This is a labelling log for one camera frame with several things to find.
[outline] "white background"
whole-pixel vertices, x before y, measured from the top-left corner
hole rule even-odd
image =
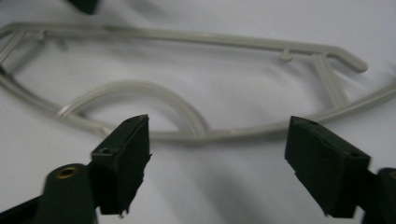
[[[350,99],[396,79],[394,1],[107,0],[95,16],[56,0],[2,0],[0,26],[15,21],[107,24],[244,35],[335,45],[369,64],[355,74],[333,62]],[[22,55],[17,49],[15,55]],[[162,42],[51,40],[35,57],[6,64],[30,90],[63,105],[89,88],[125,78],[183,96],[212,129],[241,128],[329,108],[309,59]],[[172,109],[145,96],[107,99],[91,116],[121,122],[148,113],[154,130],[183,128]],[[0,89],[0,210],[41,193],[51,170],[88,163],[101,138],[32,110]],[[396,101],[326,123],[373,157],[371,170],[396,167]],[[124,219],[100,223],[360,223],[323,216],[283,159],[285,135],[199,146],[153,142],[145,182]]]

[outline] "gray plastic part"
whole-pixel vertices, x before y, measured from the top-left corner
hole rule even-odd
[[[124,28],[124,27],[90,27],[66,24],[35,24],[35,23],[15,23],[0,29],[0,37],[11,35],[11,39],[0,51],[0,66],[7,56],[14,50],[18,43],[26,34],[37,34],[40,39],[45,40],[47,36],[62,37],[73,36],[81,38],[95,37],[131,37],[159,39],[176,42],[191,42],[208,45],[222,45],[237,48],[262,49],[279,51],[279,59],[289,62],[292,54],[312,55],[314,66],[317,69],[321,82],[328,93],[334,108],[308,116],[308,119],[324,122],[335,119],[352,112],[360,111],[366,107],[371,107],[392,98],[396,93],[396,83],[392,83],[386,88],[372,93],[356,102],[350,103],[345,95],[344,89],[339,83],[338,77],[329,62],[329,58],[334,58],[346,64],[357,72],[365,72],[367,64],[359,57],[352,53],[335,47],[318,44],[307,44],[300,42],[282,41],[274,39],[263,39],[253,37],[243,37],[234,35],[216,35],[208,33],[194,33],[183,31],[167,31],[155,29]],[[268,133],[285,132],[288,128],[288,121],[262,125],[246,129],[232,130],[208,130],[205,120],[199,115],[192,105],[189,105],[181,97],[168,89],[154,83],[128,80],[122,83],[110,83],[103,87],[91,90],[82,94],[77,99],[72,100],[64,106],[55,105],[36,96],[34,93],[26,90],[22,85],[17,83],[12,75],[4,73],[0,76],[0,83],[8,91],[18,96],[24,102],[34,105],[36,108],[45,111],[53,117],[56,117],[66,123],[78,126],[79,128],[91,130],[103,135],[109,135],[115,128],[113,125],[101,121],[88,119],[74,113],[82,108],[88,102],[91,102],[101,96],[115,92],[140,92],[161,99],[168,103],[179,115],[187,122],[190,128],[186,132],[151,132],[150,138],[153,140],[164,141],[184,141],[184,142],[205,142],[214,140],[226,140],[234,138],[244,138],[259,136]]]

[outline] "white surface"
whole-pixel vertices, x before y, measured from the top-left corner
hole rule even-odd
[[[390,0],[107,0],[91,17],[61,1],[2,0],[0,19],[0,26],[14,21],[134,25],[336,45],[369,64],[361,75],[333,64],[353,100],[396,79],[396,5]],[[212,128],[248,127],[331,106],[304,57],[283,64],[271,52],[80,40],[50,41],[36,56],[24,66],[12,60],[8,66],[20,82],[60,104],[110,80],[138,78],[183,96]],[[88,163],[102,139],[37,114],[2,89],[0,97],[0,210],[5,210],[40,194],[52,169]],[[91,115],[117,123],[148,113],[152,129],[180,126],[175,113],[158,101],[121,99],[108,99],[108,108],[90,106]],[[395,109],[392,100],[326,126],[372,155],[373,171],[396,167]],[[361,212],[352,220],[322,215],[284,161],[284,146],[282,136],[203,146],[153,143],[130,215],[100,216],[100,223],[360,223]]]

